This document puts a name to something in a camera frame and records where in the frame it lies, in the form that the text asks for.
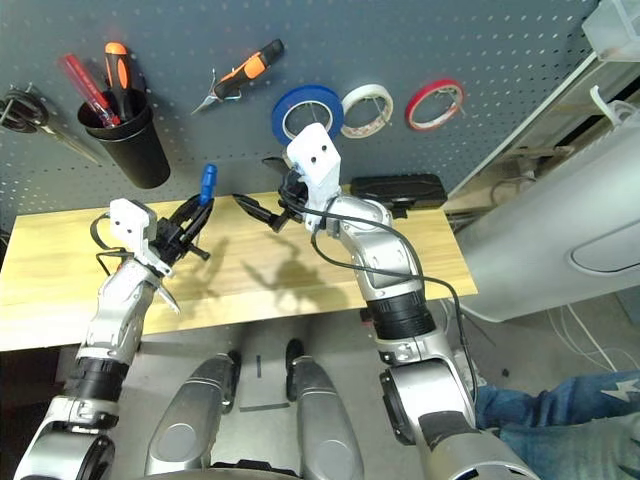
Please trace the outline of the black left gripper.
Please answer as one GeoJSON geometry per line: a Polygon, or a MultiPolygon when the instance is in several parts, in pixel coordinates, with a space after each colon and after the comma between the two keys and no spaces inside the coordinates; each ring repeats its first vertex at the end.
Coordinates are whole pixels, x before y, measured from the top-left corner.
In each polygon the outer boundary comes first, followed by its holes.
{"type": "Polygon", "coordinates": [[[213,202],[199,204],[196,194],[182,203],[169,219],[160,219],[155,225],[144,228],[144,236],[153,253],[167,266],[173,267],[188,253],[203,261],[210,254],[195,245],[195,239],[209,220],[213,202]]]}

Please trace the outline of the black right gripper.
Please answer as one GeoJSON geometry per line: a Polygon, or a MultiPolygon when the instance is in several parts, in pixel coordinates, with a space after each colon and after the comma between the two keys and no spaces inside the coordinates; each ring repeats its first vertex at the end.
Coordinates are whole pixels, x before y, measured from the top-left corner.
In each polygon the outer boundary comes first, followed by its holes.
{"type": "MultiPolygon", "coordinates": [[[[285,174],[278,189],[279,205],[283,208],[283,214],[287,220],[302,223],[301,208],[304,208],[308,201],[308,188],[301,180],[301,175],[294,169],[290,170],[281,157],[267,157],[262,160],[262,163],[279,174],[285,174]]],[[[233,194],[233,199],[250,217],[268,225],[276,233],[281,230],[280,216],[262,207],[257,200],[243,194],[233,194]]]]}

